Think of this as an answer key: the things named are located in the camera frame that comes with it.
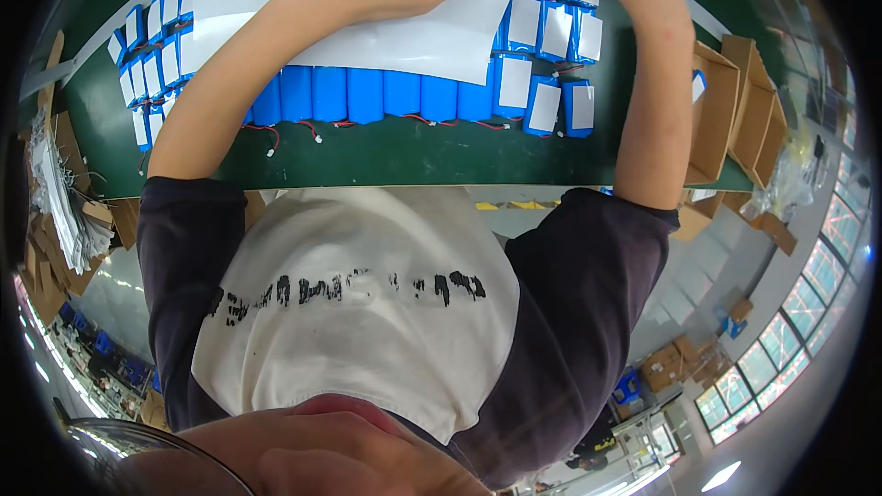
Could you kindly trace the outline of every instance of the person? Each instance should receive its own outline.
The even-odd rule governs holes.
[[[487,494],[566,457],[667,260],[690,152],[684,0],[619,0],[637,70],[615,196],[573,189],[504,248],[453,187],[292,190],[245,232],[243,192],[209,177],[271,78],[349,24],[442,1],[270,0],[153,147],[138,257],[167,419],[263,493]]]

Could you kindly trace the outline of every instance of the white t-shirt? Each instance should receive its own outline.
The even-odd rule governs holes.
[[[337,393],[445,445],[477,423],[519,301],[509,260],[461,187],[285,193],[220,286],[191,371],[227,413]]]

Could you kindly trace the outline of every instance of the open cardboard box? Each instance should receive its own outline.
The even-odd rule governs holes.
[[[741,75],[734,63],[699,41],[695,41],[692,69],[704,74],[706,88],[692,105],[692,147],[686,183],[711,184],[720,179],[726,161]]]
[[[742,73],[729,155],[751,182],[765,189],[787,131],[784,110],[759,57],[756,41],[723,35],[722,55]]]

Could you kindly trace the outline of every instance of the dark sleeve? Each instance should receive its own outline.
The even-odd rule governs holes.
[[[173,431],[190,424],[193,349],[245,234],[244,193],[217,180],[152,177],[141,193],[138,260],[150,351]]]
[[[622,374],[678,213],[570,190],[505,254],[520,282],[505,368],[455,452],[491,489],[565,457]]]

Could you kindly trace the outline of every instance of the table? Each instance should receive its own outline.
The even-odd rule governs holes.
[[[783,59],[777,37],[766,31],[749,0],[698,0],[739,35],[757,39],[766,68],[780,77]],[[90,2],[88,16],[72,17],[64,27],[64,56],[88,38],[84,25],[95,28],[97,10],[113,12],[108,0]],[[395,185],[554,185],[605,186],[612,183],[616,151],[631,96],[636,66],[630,18],[617,0],[601,0],[604,21],[601,61],[576,71],[595,86],[594,134],[584,140],[525,135],[519,123],[493,131],[460,121],[456,127],[428,127],[412,118],[387,116],[369,126],[332,127],[316,123],[324,141],[316,144],[310,129],[281,123],[281,144],[266,157],[273,136],[243,129],[215,173],[243,190],[314,186]],[[719,50],[720,43],[697,28],[698,38]],[[551,71],[544,63],[543,69]],[[141,152],[135,145],[131,114],[123,106],[116,66],[98,49],[64,87],[79,148],[89,168],[107,179],[93,178],[94,189],[107,199],[140,194],[145,178],[138,175]],[[747,191],[752,184],[727,158],[719,181],[712,185]]]

